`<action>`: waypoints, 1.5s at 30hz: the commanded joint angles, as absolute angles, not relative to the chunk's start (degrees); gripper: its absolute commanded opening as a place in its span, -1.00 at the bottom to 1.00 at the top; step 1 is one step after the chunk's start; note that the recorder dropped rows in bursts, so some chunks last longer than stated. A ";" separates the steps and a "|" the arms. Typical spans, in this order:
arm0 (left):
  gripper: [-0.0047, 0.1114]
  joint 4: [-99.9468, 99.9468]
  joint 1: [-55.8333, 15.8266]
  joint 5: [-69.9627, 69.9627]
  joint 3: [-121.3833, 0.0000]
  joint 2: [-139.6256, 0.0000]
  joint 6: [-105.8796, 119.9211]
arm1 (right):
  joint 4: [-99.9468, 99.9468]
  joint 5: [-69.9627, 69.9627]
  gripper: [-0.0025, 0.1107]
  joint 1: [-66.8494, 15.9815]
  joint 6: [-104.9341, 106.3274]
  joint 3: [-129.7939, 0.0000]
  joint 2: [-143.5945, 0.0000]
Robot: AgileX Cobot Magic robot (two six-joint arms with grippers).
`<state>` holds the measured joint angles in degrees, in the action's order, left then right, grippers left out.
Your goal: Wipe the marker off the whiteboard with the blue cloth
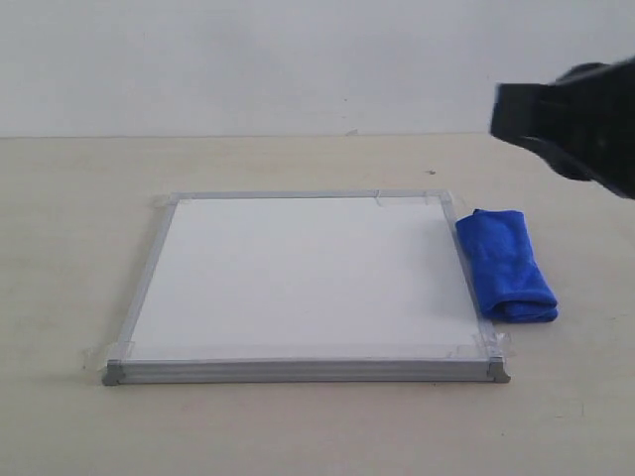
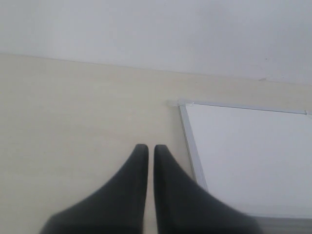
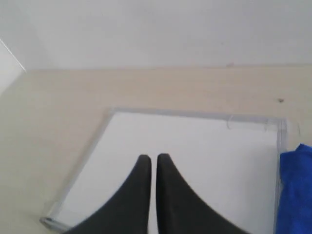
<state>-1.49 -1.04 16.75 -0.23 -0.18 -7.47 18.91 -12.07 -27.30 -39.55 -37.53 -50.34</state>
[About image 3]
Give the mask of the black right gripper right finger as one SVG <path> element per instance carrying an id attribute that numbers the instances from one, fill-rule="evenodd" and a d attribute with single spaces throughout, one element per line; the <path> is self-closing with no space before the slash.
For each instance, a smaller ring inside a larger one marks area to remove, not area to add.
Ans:
<path id="1" fill-rule="evenodd" d="M 157 157 L 156 213 L 160 234 L 244 234 L 209 207 L 184 180 L 169 154 Z"/>

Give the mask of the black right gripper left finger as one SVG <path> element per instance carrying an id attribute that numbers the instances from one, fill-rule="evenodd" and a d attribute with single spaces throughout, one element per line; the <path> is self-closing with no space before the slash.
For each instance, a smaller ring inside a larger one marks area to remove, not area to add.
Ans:
<path id="1" fill-rule="evenodd" d="M 147 234 L 152 163 L 140 155 L 116 193 L 89 218 L 67 234 Z"/>

